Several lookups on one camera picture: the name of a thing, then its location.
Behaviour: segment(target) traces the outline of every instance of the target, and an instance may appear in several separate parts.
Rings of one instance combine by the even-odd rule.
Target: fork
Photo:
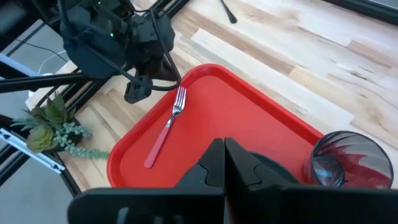
[[[154,165],[156,157],[157,157],[160,149],[162,148],[163,142],[165,141],[167,134],[169,133],[169,130],[173,123],[173,120],[178,115],[180,115],[180,113],[184,109],[186,95],[187,95],[187,89],[180,86],[178,88],[177,95],[175,96],[175,101],[174,101],[174,105],[173,105],[173,115],[167,122],[166,127],[164,127],[164,129],[160,133],[159,137],[157,138],[154,146],[150,150],[149,155],[144,163],[145,168],[149,169]]]
[[[222,3],[222,5],[223,5],[223,7],[224,7],[224,9],[225,9],[225,11],[226,11],[226,14],[227,14],[227,16],[228,16],[229,21],[230,21],[232,24],[237,23],[238,20],[236,19],[236,17],[234,16],[234,14],[231,12],[231,10],[229,10],[229,8],[228,8],[228,6],[225,4],[224,0],[221,0],[221,3]]]

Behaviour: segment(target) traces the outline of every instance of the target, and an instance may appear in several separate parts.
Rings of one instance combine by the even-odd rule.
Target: artificial plant
[[[97,149],[87,149],[77,146],[71,137],[91,137],[91,133],[74,122],[75,109],[68,113],[62,96],[55,94],[43,107],[36,106],[32,111],[25,111],[27,117],[17,118],[12,126],[23,126],[22,130],[30,129],[27,147],[33,152],[42,152],[64,148],[74,156],[89,159],[106,159],[108,152]]]

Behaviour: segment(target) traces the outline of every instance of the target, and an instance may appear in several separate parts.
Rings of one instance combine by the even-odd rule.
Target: gray floor
[[[19,38],[23,39],[35,30],[41,21],[34,24]],[[61,52],[61,38],[49,27],[43,27],[28,43]],[[17,42],[11,44],[2,53],[9,53]],[[53,53],[24,45],[17,49],[11,58],[38,71],[44,60]],[[41,73],[54,73],[64,64],[58,57],[47,60]],[[0,94],[0,113],[17,117],[22,116],[27,91]],[[47,224],[67,223],[66,211],[72,196],[62,179],[33,160],[28,160],[4,185],[0,187],[0,223],[4,224]]]

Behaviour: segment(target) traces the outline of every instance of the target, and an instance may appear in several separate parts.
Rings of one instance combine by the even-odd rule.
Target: glass
[[[389,189],[394,179],[392,164],[372,139],[351,131],[323,136],[304,164],[311,184],[336,187]]]

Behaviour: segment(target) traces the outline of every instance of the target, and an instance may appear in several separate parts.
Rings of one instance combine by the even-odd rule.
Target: white cable
[[[60,55],[60,54],[62,54],[62,53],[65,53],[65,52],[66,52],[66,50],[63,50],[63,51],[58,52],[57,54],[55,54],[55,55],[53,55],[53,56],[51,56],[51,57],[45,59],[44,62],[42,63],[42,65],[40,66],[39,71],[38,71],[37,73],[41,75],[40,71],[42,70],[43,65],[44,65],[48,60],[50,60],[51,58],[54,58],[55,56],[58,56],[58,55]]]

